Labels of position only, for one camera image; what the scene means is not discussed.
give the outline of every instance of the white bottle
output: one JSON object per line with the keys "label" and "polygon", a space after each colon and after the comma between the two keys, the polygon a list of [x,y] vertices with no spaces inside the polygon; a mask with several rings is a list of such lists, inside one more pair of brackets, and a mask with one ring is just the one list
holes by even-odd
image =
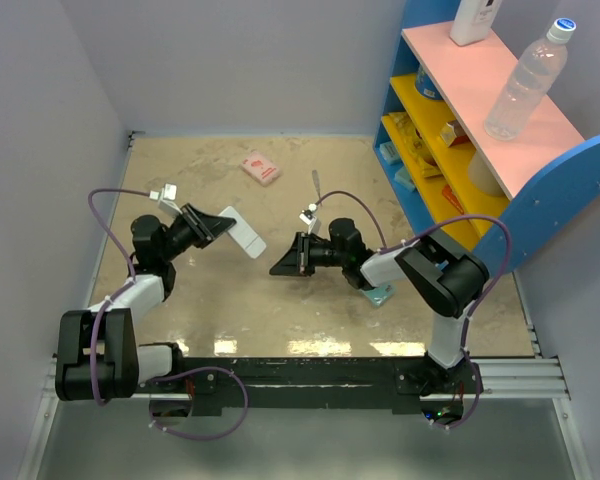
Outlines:
{"label": "white bottle", "polygon": [[451,40],[461,47],[484,40],[502,0],[462,0],[451,27]]}
{"label": "white bottle", "polygon": [[520,134],[564,68],[575,29],[573,20],[559,18],[545,38],[527,47],[484,122],[489,135],[511,140]]}

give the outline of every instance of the gray wall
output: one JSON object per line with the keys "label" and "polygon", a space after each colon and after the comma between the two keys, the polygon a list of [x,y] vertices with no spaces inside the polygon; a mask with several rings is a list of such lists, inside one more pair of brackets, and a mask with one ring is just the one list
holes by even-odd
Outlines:
{"label": "gray wall", "polygon": [[117,184],[123,136],[57,0],[0,0],[0,479],[17,474],[60,316],[85,301],[102,239],[86,195]]}
{"label": "gray wall", "polygon": [[[534,17],[544,2],[505,1],[503,9],[512,3],[517,3],[518,18],[530,19],[535,30],[561,16],[577,22],[567,66],[551,96],[585,136],[600,133],[600,0],[554,2],[555,10],[545,19]],[[520,47],[517,53],[527,37],[541,33],[516,34],[501,20],[499,32],[512,49]],[[525,264],[519,279],[543,353],[560,355],[575,419],[600,480],[600,198]]]}
{"label": "gray wall", "polygon": [[405,0],[61,0],[123,122],[375,133]]}

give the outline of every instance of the yellow shelf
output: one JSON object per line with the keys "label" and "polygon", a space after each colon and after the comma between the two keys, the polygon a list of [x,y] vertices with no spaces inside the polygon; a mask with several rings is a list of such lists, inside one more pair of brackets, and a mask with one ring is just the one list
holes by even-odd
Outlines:
{"label": "yellow shelf", "polygon": [[[460,215],[460,212],[442,195],[442,189],[447,186],[444,177],[424,178],[416,161],[409,155],[407,147],[391,117],[388,115],[382,117],[382,124],[398,153],[400,153],[400,158],[409,170],[413,183],[416,185],[433,220],[441,222]],[[468,221],[452,223],[443,227],[443,230],[468,250],[473,250],[473,247],[478,243],[478,235],[476,235],[475,230]]]}
{"label": "yellow shelf", "polygon": [[[466,213],[482,213],[499,217],[509,205],[509,199],[505,196],[487,195],[471,183],[467,169],[476,149],[471,143],[454,147],[445,145],[440,138],[440,130],[445,123],[455,120],[455,116],[444,101],[431,100],[422,96],[416,90],[415,81],[415,74],[393,77],[391,86],[436,159],[462,208]],[[492,226],[490,222],[484,220],[471,220],[471,224],[480,237]]]}

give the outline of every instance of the pink packet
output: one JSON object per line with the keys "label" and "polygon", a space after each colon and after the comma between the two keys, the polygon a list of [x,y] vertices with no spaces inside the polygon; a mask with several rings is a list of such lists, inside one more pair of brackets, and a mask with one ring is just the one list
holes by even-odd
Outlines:
{"label": "pink packet", "polygon": [[242,161],[242,169],[257,180],[263,187],[280,176],[282,171],[260,152],[251,154]]}

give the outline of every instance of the tan table surface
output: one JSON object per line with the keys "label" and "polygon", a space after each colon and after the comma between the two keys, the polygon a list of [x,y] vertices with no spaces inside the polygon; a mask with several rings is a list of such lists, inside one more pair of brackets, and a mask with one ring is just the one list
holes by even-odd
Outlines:
{"label": "tan table surface", "polygon": [[[191,248],[174,261],[176,286],[167,302],[136,327],[139,343],[178,342],[190,356],[419,355],[431,336],[431,310],[408,281],[376,308],[353,290],[337,268],[312,278],[271,277],[268,270],[303,230],[301,209],[315,201],[311,171],[322,193],[348,190],[378,217],[388,243],[412,235],[366,137],[140,138],[124,188],[157,190],[178,186],[177,203],[217,214],[234,206],[267,243],[251,260],[223,236],[204,250]],[[283,170],[268,187],[248,177],[239,163],[259,150]],[[143,214],[169,219],[155,203],[122,195],[112,228],[132,251],[129,227]],[[378,234],[364,210],[346,197],[332,197],[320,210],[321,233],[334,218],[354,219],[371,248]],[[124,281],[126,267],[108,242],[94,301]],[[476,312],[470,330],[473,355],[532,355],[529,335],[511,276]]]}

